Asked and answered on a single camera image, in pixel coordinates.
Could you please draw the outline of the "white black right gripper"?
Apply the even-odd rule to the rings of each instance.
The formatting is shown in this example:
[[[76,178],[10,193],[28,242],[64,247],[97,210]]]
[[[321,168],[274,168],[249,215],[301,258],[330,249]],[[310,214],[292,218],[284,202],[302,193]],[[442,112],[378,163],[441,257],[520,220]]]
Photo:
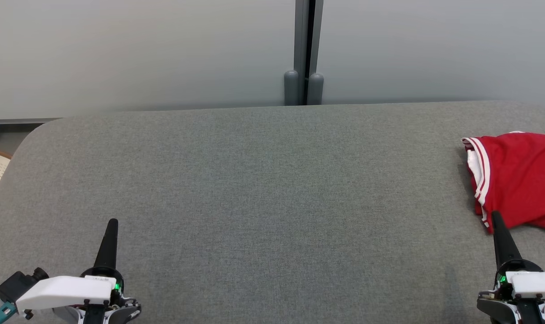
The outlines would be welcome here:
[[[494,287],[477,295],[491,324],[545,324],[545,271],[522,257],[499,211],[492,212]]]

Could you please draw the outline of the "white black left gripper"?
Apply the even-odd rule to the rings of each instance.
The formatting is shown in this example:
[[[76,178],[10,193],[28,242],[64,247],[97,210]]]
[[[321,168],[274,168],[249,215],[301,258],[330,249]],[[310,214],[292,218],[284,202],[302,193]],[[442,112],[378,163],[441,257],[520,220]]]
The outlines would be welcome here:
[[[67,324],[129,324],[141,315],[141,303],[124,296],[122,275],[115,269],[118,220],[110,219],[94,261],[79,277],[42,279],[19,299],[16,310],[25,317],[52,310]]]

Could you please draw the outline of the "red Bulls 23 jersey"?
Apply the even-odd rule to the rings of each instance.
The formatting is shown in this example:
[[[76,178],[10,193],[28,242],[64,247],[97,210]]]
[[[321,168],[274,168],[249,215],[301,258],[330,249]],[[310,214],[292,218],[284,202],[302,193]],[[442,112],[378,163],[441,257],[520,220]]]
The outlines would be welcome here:
[[[513,131],[495,137],[464,137],[476,215],[493,233],[491,215],[506,227],[545,229],[545,135]]]

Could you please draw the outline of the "grey cylindrical post foot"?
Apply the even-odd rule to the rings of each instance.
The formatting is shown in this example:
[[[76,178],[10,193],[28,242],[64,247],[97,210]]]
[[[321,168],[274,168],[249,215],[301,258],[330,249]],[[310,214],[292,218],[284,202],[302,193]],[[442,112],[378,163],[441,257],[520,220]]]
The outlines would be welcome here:
[[[321,105],[324,86],[324,76],[320,73],[311,74],[307,83],[307,105]]]
[[[284,73],[284,105],[299,105],[299,73],[289,70]]]

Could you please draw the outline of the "grey vertical partition frame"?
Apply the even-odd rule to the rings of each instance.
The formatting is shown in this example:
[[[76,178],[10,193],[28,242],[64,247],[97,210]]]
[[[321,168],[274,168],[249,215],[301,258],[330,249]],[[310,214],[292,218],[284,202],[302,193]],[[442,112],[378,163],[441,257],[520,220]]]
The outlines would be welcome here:
[[[307,105],[307,83],[318,72],[324,0],[295,0],[293,68],[299,73],[299,105]]]

